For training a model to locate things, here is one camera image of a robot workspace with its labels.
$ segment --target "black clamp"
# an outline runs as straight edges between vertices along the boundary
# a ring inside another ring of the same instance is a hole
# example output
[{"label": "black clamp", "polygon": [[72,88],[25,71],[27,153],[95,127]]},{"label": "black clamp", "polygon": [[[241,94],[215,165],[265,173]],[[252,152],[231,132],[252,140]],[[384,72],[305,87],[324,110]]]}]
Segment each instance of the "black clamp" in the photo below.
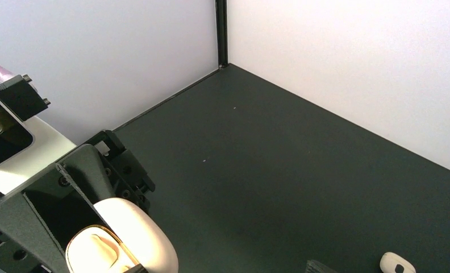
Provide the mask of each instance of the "black clamp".
[{"label": "black clamp", "polygon": [[21,121],[46,110],[50,104],[48,99],[39,96],[30,82],[28,75],[17,75],[0,84],[0,101]]}]

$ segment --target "dark green tabletop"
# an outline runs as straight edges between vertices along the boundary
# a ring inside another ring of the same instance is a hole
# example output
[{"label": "dark green tabletop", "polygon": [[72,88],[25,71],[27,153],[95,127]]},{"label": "dark green tabletop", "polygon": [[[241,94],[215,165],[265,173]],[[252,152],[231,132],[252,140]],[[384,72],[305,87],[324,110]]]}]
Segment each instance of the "dark green tabletop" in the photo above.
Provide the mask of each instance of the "dark green tabletop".
[{"label": "dark green tabletop", "polygon": [[450,171],[236,66],[118,130],[180,272],[450,272]]}]

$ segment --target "black metal mount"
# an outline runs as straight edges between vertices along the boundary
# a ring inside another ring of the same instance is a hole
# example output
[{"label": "black metal mount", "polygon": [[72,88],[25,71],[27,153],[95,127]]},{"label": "black metal mount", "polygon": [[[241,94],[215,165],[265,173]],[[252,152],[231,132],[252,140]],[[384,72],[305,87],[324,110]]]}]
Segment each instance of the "black metal mount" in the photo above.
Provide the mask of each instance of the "black metal mount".
[{"label": "black metal mount", "polygon": [[46,110],[50,102],[41,98],[28,75],[17,75],[0,84],[0,101],[21,121]]},{"label": "black metal mount", "polygon": [[122,197],[147,212],[144,195],[154,190],[131,151],[113,132],[101,131],[0,198],[0,269],[68,273],[64,251],[72,237],[90,225],[109,228],[93,204]]}]

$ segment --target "small white object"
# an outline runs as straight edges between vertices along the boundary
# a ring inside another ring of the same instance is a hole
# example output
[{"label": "small white object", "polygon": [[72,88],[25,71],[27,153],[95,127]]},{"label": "small white object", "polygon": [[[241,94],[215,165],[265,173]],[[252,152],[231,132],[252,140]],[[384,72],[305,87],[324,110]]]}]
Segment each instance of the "small white object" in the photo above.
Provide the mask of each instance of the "small white object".
[{"label": "small white object", "polygon": [[416,269],[410,262],[392,252],[382,256],[380,267],[384,273],[416,273]]}]

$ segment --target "white wall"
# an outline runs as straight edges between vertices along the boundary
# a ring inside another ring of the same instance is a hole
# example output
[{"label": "white wall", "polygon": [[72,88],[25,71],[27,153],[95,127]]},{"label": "white wall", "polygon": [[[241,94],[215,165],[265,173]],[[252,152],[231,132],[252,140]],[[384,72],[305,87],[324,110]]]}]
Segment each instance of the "white wall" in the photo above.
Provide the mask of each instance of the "white wall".
[{"label": "white wall", "polygon": [[229,0],[230,62],[450,169],[450,1]]},{"label": "white wall", "polygon": [[28,73],[75,142],[218,67],[212,0],[0,1],[0,65]]}]

